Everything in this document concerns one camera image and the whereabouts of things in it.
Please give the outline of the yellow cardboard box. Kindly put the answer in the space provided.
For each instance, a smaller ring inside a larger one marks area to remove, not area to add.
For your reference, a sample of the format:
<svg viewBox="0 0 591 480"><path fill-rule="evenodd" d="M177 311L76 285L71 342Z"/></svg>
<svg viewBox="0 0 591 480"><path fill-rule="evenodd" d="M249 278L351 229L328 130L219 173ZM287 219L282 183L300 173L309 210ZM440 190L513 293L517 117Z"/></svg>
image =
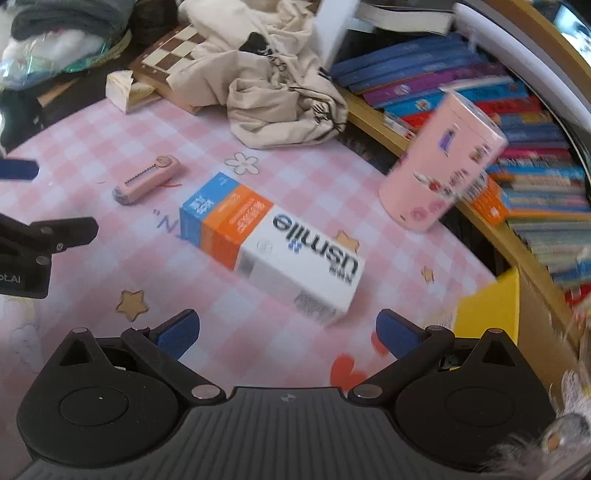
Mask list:
<svg viewBox="0 0 591 480"><path fill-rule="evenodd" d="M558 388L564 373L578 367L558 318L518 268L426 323L461 338L479 338L491 328L504 330L545 386Z"/></svg>

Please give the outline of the white orange usmile box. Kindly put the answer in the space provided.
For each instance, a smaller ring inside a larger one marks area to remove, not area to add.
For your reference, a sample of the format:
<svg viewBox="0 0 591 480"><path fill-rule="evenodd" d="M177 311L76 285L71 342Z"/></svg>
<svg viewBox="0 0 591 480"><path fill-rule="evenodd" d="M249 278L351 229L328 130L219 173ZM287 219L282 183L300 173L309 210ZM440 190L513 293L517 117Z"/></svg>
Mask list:
<svg viewBox="0 0 591 480"><path fill-rule="evenodd" d="M179 222L183 240L318 324L349 312L365 260L228 175L184 201Z"/></svg>

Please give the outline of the grey folded blanket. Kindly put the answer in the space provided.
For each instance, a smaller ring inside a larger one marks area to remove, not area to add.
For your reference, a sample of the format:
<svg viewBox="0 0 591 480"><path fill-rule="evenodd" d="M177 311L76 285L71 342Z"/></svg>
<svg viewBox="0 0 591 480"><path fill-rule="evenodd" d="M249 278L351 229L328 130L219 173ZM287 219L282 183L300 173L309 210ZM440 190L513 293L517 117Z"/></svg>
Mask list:
<svg viewBox="0 0 591 480"><path fill-rule="evenodd" d="M16 1L11 25L15 40L57 30L80 30L103 39L124 31L134 0Z"/></svg>

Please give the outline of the wooden chess board box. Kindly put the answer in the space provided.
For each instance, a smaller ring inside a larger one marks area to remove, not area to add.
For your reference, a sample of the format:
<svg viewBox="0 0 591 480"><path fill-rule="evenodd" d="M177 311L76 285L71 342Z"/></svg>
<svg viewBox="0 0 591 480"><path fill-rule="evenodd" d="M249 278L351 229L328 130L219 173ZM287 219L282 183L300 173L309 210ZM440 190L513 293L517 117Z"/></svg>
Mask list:
<svg viewBox="0 0 591 480"><path fill-rule="evenodd" d="M204 37L192 25L179 25L146 49L129 68L136 80L153 87L159 96L194 115L199 107L183 102L167 79L171 73L191 63L190 53L201 42Z"/></svg>

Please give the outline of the row of leaning books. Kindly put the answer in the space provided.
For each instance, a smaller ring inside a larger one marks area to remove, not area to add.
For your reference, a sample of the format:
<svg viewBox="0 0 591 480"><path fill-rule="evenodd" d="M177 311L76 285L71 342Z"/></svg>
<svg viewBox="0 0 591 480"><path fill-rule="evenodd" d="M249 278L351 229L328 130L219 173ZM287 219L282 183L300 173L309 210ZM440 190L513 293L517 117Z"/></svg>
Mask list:
<svg viewBox="0 0 591 480"><path fill-rule="evenodd" d="M464 200L560 288L589 286L590 152L508 66L450 33L348 56L331 75L408 142L380 191L394 221L424 231Z"/></svg>

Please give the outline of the pink cylindrical canister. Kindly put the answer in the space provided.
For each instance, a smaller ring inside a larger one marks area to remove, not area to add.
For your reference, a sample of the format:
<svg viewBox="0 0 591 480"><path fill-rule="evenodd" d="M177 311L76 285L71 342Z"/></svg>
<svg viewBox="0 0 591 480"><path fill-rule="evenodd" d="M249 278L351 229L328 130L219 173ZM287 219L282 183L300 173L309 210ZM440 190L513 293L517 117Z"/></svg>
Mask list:
<svg viewBox="0 0 591 480"><path fill-rule="evenodd" d="M506 136L472 101L448 92L379 188L402 227L429 230L496 160Z"/></svg>

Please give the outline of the beige cloth bag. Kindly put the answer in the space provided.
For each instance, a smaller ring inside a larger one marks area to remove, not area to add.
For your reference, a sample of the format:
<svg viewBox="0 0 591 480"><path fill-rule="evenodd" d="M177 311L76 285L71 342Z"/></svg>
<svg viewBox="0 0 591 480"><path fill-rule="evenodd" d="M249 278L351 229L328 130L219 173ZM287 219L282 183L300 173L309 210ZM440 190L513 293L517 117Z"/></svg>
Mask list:
<svg viewBox="0 0 591 480"><path fill-rule="evenodd" d="M202 37L172 91L193 107L223 106L250 149L321 144L345 130L349 108L311 48L304 1L183 1Z"/></svg>

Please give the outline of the white desk lamp bar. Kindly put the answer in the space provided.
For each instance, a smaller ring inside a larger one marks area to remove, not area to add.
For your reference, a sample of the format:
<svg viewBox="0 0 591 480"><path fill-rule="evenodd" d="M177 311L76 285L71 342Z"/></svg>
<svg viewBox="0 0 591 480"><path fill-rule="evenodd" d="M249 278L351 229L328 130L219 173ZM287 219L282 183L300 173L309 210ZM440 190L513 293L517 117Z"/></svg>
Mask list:
<svg viewBox="0 0 591 480"><path fill-rule="evenodd" d="M590 147L590 67L554 26L522 1L459 1L457 30L523 79Z"/></svg>

